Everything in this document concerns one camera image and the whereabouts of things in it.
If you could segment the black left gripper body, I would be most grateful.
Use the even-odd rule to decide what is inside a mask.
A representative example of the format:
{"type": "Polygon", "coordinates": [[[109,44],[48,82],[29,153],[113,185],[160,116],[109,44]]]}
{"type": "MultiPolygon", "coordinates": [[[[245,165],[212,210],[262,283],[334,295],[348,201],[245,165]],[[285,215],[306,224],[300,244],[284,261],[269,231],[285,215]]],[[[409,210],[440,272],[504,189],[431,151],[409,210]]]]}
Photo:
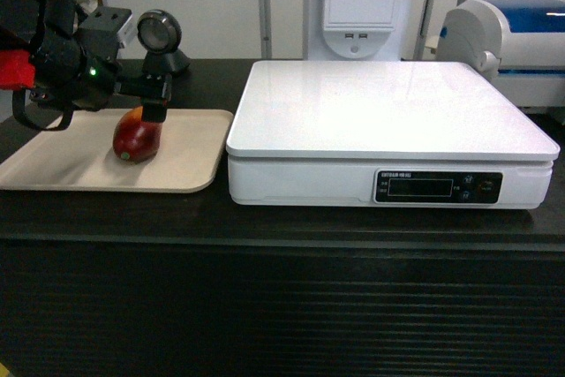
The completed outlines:
{"type": "Polygon", "coordinates": [[[44,109],[99,111],[116,95],[142,100],[146,94],[146,82],[112,55],[51,50],[30,62],[36,70],[30,101],[44,109]]]}

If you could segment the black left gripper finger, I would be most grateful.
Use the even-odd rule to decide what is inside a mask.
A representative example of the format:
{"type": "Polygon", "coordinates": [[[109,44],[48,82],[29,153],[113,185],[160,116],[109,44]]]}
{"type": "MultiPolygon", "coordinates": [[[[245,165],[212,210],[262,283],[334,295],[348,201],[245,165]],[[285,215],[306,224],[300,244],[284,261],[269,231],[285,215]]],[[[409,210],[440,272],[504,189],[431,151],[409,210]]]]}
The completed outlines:
{"type": "Polygon", "coordinates": [[[143,102],[141,104],[141,121],[161,124],[167,117],[166,102],[143,102]]]}
{"type": "Polygon", "coordinates": [[[141,76],[141,95],[154,102],[169,102],[172,96],[172,76],[144,74],[141,76]]]}

